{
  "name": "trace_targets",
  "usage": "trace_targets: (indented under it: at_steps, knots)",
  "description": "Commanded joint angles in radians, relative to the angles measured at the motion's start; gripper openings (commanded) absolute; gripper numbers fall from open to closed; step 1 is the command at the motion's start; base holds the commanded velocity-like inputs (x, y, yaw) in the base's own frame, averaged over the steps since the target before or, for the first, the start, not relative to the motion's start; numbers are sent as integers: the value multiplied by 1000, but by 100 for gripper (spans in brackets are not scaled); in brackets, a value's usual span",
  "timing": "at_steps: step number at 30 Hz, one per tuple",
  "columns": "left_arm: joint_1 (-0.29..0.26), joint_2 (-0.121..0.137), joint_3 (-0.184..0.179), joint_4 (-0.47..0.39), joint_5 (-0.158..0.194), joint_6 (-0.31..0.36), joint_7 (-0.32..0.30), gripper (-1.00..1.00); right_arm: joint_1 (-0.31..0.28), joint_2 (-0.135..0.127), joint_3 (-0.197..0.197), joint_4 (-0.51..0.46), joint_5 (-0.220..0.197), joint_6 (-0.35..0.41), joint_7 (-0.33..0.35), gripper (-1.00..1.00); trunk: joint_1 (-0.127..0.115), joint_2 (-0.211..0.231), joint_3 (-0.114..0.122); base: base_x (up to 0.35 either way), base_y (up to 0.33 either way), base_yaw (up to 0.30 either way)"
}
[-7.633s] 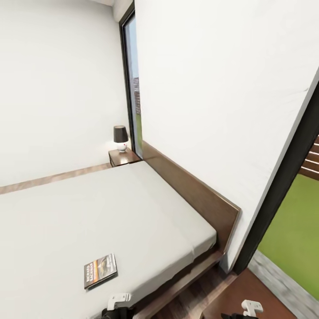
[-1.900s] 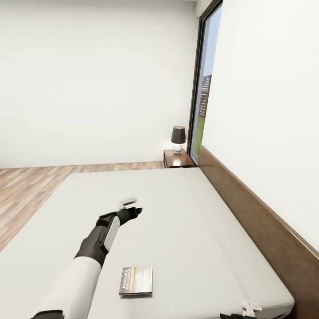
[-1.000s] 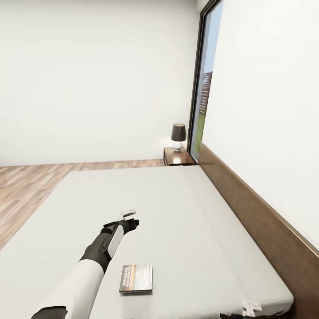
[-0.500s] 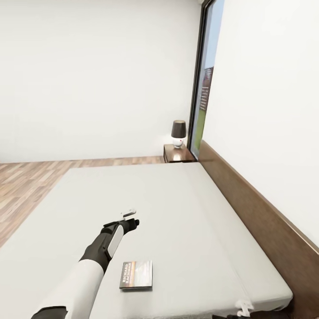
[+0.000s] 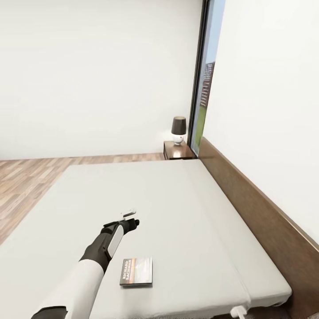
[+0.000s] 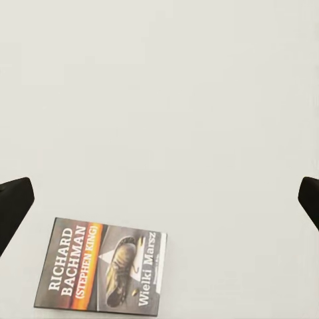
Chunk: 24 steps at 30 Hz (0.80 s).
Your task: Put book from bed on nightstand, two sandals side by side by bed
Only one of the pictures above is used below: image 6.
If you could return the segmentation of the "hardback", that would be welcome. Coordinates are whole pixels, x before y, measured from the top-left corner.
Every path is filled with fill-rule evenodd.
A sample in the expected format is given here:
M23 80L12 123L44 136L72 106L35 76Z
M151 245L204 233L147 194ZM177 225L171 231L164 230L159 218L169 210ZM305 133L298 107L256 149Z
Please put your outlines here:
M54 218L34 308L157 317L167 233Z

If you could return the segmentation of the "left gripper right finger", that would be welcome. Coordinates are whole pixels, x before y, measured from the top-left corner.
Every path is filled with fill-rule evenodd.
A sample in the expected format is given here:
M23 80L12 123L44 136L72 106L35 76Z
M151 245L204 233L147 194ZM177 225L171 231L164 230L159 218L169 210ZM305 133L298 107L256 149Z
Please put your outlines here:
M298 201L319 230L319 179L307 176L302 179Z

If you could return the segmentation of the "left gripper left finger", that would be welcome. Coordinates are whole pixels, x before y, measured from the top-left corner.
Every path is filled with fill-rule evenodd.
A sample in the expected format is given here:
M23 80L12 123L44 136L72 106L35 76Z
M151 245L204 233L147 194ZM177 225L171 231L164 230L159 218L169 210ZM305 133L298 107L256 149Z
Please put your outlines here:
M28 177L0 184L0 256L35 202Z

